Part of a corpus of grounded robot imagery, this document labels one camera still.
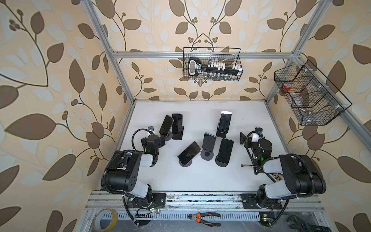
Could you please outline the purple edged phone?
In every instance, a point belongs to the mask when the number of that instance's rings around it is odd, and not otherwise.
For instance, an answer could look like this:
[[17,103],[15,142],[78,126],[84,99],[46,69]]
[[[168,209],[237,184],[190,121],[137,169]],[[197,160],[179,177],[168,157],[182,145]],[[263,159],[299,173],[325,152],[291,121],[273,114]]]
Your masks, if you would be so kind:
[[174,119],[170,115],[166,115],[160,127],[159,133],[167,137],[174,123]]

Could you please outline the silver phone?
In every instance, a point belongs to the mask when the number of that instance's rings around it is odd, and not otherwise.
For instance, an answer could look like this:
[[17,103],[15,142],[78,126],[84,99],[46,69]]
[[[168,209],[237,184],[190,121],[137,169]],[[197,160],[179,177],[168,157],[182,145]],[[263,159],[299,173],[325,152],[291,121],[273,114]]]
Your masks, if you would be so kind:
[[219,119],[217,132],[227,134],[229,132],[232,112],[222,111]]

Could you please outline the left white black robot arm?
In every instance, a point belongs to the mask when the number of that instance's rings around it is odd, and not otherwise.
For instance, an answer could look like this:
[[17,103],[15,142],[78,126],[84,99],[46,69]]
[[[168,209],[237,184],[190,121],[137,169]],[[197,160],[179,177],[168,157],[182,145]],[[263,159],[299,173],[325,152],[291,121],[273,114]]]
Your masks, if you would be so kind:
[[[143,151],[137,150],[134,137],[140,131],[149,133],[141,139]],[[153,193],[152,187],[138,180],[141,167],[153,167],[158,161],[159,149],[165,146],[165,137],[154,134],[152,126],[134,132],[131,138],[133,149],[117,150],[108,162],[101,178],[101,187],[111,193],[122,196],[125,211],[133,223],[140,227],[146,225],[139,218],[146,217],[140,210],[160,213],[165,207],[166,193]]]

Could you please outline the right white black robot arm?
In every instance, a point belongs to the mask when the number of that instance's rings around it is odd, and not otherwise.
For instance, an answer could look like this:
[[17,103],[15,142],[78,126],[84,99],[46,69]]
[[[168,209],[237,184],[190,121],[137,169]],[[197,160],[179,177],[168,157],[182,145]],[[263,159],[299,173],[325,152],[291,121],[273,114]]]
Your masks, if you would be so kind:
[[285,202],[275,219],[262,222],[264,227],[277,223],[291,199],[309,198],[327,190],[322,174],[308,156],[288,153],[272,157],[272,143],[263,136],[262,128],[256,128],[247,135],[240,133],[240,144],[247,151],[254,175],[280,174],[283,178],[260,185],[255,197],[250,198],[250,202],[261,209]]

